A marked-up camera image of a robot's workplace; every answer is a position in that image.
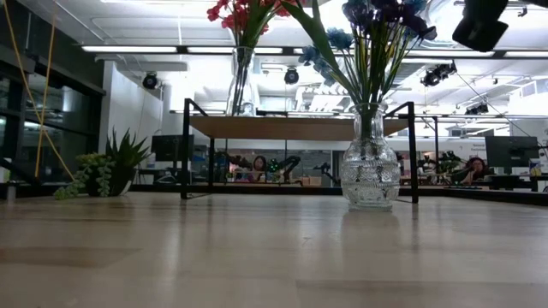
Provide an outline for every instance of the shelf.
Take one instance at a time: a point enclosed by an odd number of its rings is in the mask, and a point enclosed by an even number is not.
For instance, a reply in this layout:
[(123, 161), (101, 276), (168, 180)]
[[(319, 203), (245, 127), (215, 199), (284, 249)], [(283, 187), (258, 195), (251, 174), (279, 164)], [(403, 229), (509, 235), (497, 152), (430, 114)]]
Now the shelf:
[[(215, 139), (351, 141), (352, 119), (192, 116), (190, 125)], [(407, 128), (407, 120), (384, 120), (384, 134)]]

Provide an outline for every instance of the flower bouquet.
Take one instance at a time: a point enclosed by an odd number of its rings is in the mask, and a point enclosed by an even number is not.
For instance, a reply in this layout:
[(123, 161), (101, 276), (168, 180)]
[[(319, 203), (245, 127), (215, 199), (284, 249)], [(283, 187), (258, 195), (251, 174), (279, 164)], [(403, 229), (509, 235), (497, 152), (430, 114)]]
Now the flower bouquet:
[[(295, 3), (295, 0), (283, 0)], [(274, 16), (289, 16), (280, 0), (219, 0), (207, 10), (210, 21), (221, 19), (221, 26), (234, 36), (233, 75), (227, 102), (227, 116), (254, 116), (255, 93), (249, 81), (253, 49), (259, 37), (268, 31)]]
[(318, 0), (313, 0), (313, 17), (299, 0), (282, 6), (314, 43), (303, 49), (300, 61), (313, 63), (327, 85), (338, 82), (354, 103), (355, 138), (342, 161), (344, 196), (354, 209), (391, 209), (390, 201), (399, 192), (400, 170), (396, 153), (384, 139), (383, 100), (408, 51), (437, 36), (436, 27), (418, 16), (426, 0), (348, 0), (342, 11), (352, 33), (335, 28), (326, 32)]

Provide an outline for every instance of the cable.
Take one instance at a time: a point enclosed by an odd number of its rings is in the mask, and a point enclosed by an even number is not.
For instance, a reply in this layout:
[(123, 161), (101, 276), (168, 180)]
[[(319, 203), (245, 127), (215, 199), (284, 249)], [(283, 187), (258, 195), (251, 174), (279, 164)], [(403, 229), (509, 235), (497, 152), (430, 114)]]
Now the cable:
[[(508, 122), (508, 124), (510, 126), (515, 126), (517, 129), (519, 129), (522, 133), (524, 133), (527, 137), (532, 137), (530, 134), (528, 134), (526, 131), (524, 131), (523, 129), (521, 129), (521, 127), (517, 126), (515, 123), (513, 123), (509, 118), (507, 118), (502, 112), (498, 111), (495, 107), (493, 107), (493, 105), (489, 104), (489, 102), (487, 102), (486, 99), (484, 99), (478, 92), (476, 92), (476, 90), (470, 86), (469, 83), (467, 83), (464, 78), (462, 78), (462, 76), (459, 75), (458, 72), (456, 72), (456, 75), (459, 76), (459, 78), (470, 88), (470, 90), (472, 90), (474, 93), (476, 93), (476, 95), (478, 96), (478, 98), (481, 98), (483, 100), (484, 103), (486, 103), (487, 105), (489, 105), (489, 107), (491, 107), (493, 110), (495, 110), (495, 112), (497, 112), (504, 120), (506, 120)], [(538, 140), (537, 140), (537, 144), (540, 145), (541, 147), (543, 147), (544, 145), (542, 145)], [(545, 153), (545, 157), (548, 158), (548, 153), (546, 152), (546, 149), (542, 149), (543, 152)]]
[[(19, 54), (19, 48), (17, 48), (17, 43), (15, 42), (14, 28), (13, 28), (13, 25), (11, 24), (11, 18), (9, 18), (8, 2), (3, 3), (3, 10), (4, 10), (4, 13), (6, 14), (6, 21), (8, 22), (8, 29), (9, 29), (9, 34), (11, 36), (11, 43), (14, 46), (15, 57), (17, 58), (17, 63), (19, 64), (19, 70), (21, 71), (21, 78), (23, 79), (23, 84), (25, 85), (25, 88), (27, 89), (27, 94), (28, 94), (28, 97), (31, 99), (31, 103), (33, 103), (34, 114), (36, 115), (36, 117), (38, 117), (39, 124), (44, 125), (44, 120), (40, 117), (40, 114), (38, 113), (38, 109), (36, 108), (36, 102), (34, 101), (33, 94), (31, 93), (31, 89), (27, 82), (27, 76), (25, 75), (25, 71), (23, 70), (21, 55)], [(67, 168), (67, 165), (61, 158), (61, 155), (59, 154), (55, 145), (53, 144), (53, 140), (51, 140), (50, 135), (48, 134), (47, 131), (44, 131), (44, 135), (48, 139), (48, 141), (50, 141), (51, 149), (57, 155), (57, 158), (59, 158), (59, 161), (63, 165), (65, 171), (68, 173), (72, 181), (74, 181), (74, 176), (72, 175), (69, 168)]]
[(42, 115), (40, 124), (40, 136), (38, 140), (38, 149), (36, 154), (36, 168), (34, 169), (34, 177), (39, 177), (39, 167), (40, 167), (40, 152), (42, 150), (42, 138), (44, 137), (44, 120), (45, 120), (45, 103), (48, 99), (48, 87), (50, 86), (50, 71), (51, 71), (51, 56), (53, 55), (53, 39), (55, 38), (55, 23), (57, 20), (57, 6), (53, 10), (53, 19), (51, 21), (51, 37), (50, 37), (50, 50), (48, 54), (48, 66), (45, 69), (45, 89), (44, 89), (44, 98), (42, 98)]

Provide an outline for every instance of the yellow cable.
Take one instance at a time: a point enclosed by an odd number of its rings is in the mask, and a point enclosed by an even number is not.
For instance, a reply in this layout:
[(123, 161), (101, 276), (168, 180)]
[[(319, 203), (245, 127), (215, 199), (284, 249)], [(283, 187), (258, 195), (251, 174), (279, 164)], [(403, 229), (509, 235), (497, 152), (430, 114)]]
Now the yellow cable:
[[(42, 99), (42, 116), (41, 122), (45, 121), (45, 102), (48, 99), (48, 88), (50, 85), (50, 71), (51, 71), (51, 55), (53, 54), (53, 39), (55, 38), (55, 22), (57, 20), (57, 6), (53, 10), (53, 20), (51, 21), (51, 37), (50, 37), (50, 53), (48, 55), (48, 66), (45, 71), (45, 89), (44, 89), (44, 98)], [(39, 177), (39, 167), (40, 167), (40, 152), (42, 150), (42, 138), (44, 136), (44, 125), (40, 125), (40, 136), (38, 141), (38, 152), (36, 155), (36, 169), (34, 170), (34, 176)]]
[[(44, 119), (40, 118), (40, 114), (38, 113), (38, 109), (36, 108), (36, 103), (34, 102), (33, 94), (31, 93), (31, 89), (28, 86), (27, 76), (25, 75), (25, 71), (23, 70), (21, 55), (19, 54), (19, 49), (17, 48), (17, 43), (15, 42), (14, 28), (11, 24), (11, 19), (9, 18), (8, 2), (7, 1), (4, 1), (3, 9), (4, 9), (4, 13), (6, 14), (6, 21), (8, 22), (9, 34), (11, 35), (11, 43), (14, 45), (15, 56), (17, 57), (17, 62), (19, 63), (19, 70), (21, 71), (21, 77), (23, 79), (23, 84), (25, 85), (25, 88), (27, 89), (28, 97), (31, 99), (31, 103), (33, 103), (34, 113), (38, 117), (40, 126), (42, 126), (42, 125), (44, 125)], [(51, 149), (55, 152), (55, 154), (57, 155), (57, 158), (59, 158), (59, 161), (61, 162), (61, 164), (65, 168), (65, 171), (67, 171), (67, 173), (70, 176), (70, 178), (72, 179), (72, 181), (74, 181), (74, 177), (73, 177), (72, 173), (70, 172), (69, 168), (67, 168), (67, 165), (65, 164), (65, 162), (61, 158), (61, 155), (59, 155), (59, 152), (55, 148), (55, 145), (53, 144), (53, 141), (51, 140), (50, 135), (48, 134), (47, 131), (44, 131), (44, 135), (48, 139), (48, 141), (50, 141)]]

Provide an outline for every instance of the black metal frame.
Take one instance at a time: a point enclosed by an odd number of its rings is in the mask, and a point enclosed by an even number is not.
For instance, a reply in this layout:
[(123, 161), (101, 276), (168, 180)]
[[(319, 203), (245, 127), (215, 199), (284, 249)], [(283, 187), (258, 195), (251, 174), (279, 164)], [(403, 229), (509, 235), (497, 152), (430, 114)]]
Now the black metal frame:
[[(209, 178), (207, 179), (207, 187), (192, 187), (188, 184), (188, 141), (190, 134), (190, 106), (194, 107), (194, 110), (198, 110), (199, 113), (203, 116), (208, 116), (205, 111), (203, 111), (192, 99), (185, 98), (184, 111), (183, 111), (183, 123), (182, 123), (182, 166), (181, 173), (179, 174), (179, 183), (181, 184), (181, 199), (188, 199), (188, 193), (226, 193), (227, 187), (215, 187), (213, 185), (213, 170), (215, 166), (215, 139), (211, 138), (210, 147), (209, 147)], [(397, 115), (396, 112), (407, 108), (408, 113), (403, 115)], [(395, 108), (390, 113), (386, 114), (384, 118), (393, 118), (397, 117), (399, 119), (408, 120), (409, 128), (409, 153), (411, 160), (411, 199), (414, 204), (419, 203), (419, 177), (417, 175), (417, 144), (414, 131), (414, 103), (406, 102), (401, 106)], [(313, 188), (312, 190), (305, 189), (305, 187), (231, 187), (231, 191), (253, 191), (253, 192), (262, 192), (268, 193), (276, 189), (279, 191), (283, 189), (287, 193), (297, 193), (303, 192), (303, 194), (313, 194), (313, 192), (318, 192), (326, 195), (340, 195), (342, 194), (341, 188), (331, 188), (329, 191), (320, 188)]]

